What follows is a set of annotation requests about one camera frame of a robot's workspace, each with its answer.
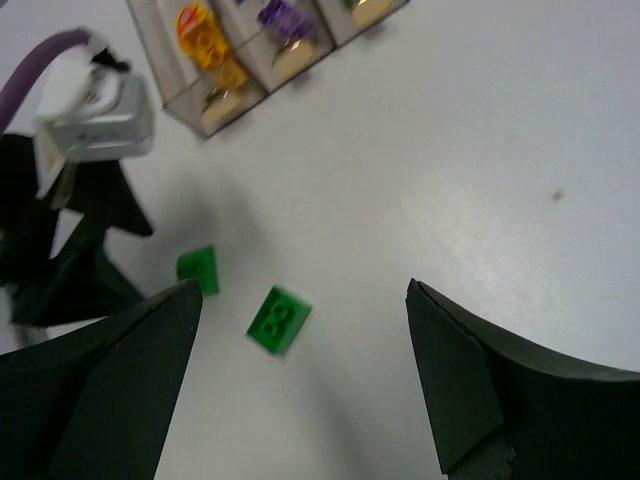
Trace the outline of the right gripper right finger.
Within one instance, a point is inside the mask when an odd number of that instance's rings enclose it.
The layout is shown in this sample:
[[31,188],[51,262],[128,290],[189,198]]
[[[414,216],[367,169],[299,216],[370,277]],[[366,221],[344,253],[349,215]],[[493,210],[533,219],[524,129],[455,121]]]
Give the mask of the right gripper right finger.
[[543,347],[417,280],[406,308],[446,477],[638,477],[636,372]]

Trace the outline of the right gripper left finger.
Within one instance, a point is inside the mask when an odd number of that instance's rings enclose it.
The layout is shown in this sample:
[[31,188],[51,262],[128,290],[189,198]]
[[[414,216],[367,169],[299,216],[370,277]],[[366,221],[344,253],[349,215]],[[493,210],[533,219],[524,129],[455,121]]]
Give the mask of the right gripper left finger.
[[197,282],[183,281],[2,355],[2,478],[153,478],[202,303]]

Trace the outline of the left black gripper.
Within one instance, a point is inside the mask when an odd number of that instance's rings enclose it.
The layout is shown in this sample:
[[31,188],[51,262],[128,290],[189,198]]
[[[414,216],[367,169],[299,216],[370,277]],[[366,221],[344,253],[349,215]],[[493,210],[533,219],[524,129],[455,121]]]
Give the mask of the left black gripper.
[[[72,236],[51,255],[60,211],[36,192],[32,138],[2,135],[1,289],[19,337],[31,328],[114,315],[143,301],[107,255],[103,234]],[[139,237],[153,234],[119,160],[79,163],[69,209],[99,213],[110,227]]]

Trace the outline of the green lego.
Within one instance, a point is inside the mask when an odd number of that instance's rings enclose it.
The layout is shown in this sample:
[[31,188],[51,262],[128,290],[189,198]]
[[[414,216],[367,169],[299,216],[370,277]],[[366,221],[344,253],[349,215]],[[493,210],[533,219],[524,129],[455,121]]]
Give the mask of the green lego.
[[220,286],[214,246],[182,254],[176,261],[176,277],[178,281],[196,281],[204,296],[218,295]]
[[274,285],[249,325],[246,336],[274,356],[284,356],[312,306],[281,286]]

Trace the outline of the yellow rounded lego piece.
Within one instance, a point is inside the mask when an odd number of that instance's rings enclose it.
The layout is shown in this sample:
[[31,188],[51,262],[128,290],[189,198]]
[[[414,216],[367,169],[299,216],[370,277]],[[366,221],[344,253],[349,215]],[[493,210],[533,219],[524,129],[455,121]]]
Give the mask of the yellow rounded lego piece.
[[199,35],[210,30],[215,20],[213,10],[203,3],[192,2],[184,6],[175,22],[176,38],[181,51],[190,54]]

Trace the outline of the purple long lego brick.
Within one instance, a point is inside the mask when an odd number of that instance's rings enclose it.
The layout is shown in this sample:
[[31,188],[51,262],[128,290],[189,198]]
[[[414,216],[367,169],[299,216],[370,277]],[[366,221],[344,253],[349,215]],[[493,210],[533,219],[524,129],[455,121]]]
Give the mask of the purple long lego brick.
[[289,1],[268,1],[259,11],[257,22],[280,42],[317,39],[315,20]]

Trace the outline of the clear container front row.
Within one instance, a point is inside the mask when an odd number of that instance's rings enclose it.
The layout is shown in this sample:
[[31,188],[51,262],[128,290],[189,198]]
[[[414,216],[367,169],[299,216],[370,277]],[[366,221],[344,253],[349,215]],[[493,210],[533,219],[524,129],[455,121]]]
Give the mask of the clear container front row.
[[162,107],[210,138],[260,103],[266,91],[242,62],[232,19],[211,1],[130,1]]

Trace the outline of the clear container row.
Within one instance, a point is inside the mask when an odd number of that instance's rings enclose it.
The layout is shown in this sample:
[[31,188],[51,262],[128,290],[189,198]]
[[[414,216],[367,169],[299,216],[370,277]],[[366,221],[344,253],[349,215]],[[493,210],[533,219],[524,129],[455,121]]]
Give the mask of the clear container row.
[[242,62],[232,19],[211,1],[130,1],[162,107],[210,138],[260,103],[266,91]]
[[315,1],[211,1],[234,55],[272,93],[335,49]]
[[318,0],[317,4],[337,46],[402,8],[408,0]]

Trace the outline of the clear container middle row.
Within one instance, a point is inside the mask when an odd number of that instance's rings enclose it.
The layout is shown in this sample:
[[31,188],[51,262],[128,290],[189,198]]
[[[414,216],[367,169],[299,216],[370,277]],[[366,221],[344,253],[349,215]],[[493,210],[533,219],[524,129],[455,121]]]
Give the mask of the clear container middle row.
[[335,49],[315,1],[211,1],[234,55],[272,93]]

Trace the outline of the clear container back row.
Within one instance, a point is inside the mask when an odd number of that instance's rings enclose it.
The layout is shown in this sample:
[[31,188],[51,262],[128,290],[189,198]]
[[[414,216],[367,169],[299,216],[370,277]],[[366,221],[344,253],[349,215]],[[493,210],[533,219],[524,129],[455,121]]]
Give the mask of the clear container back row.
[[317,4],[337,46],[402,8],[408,0],[318,0]]

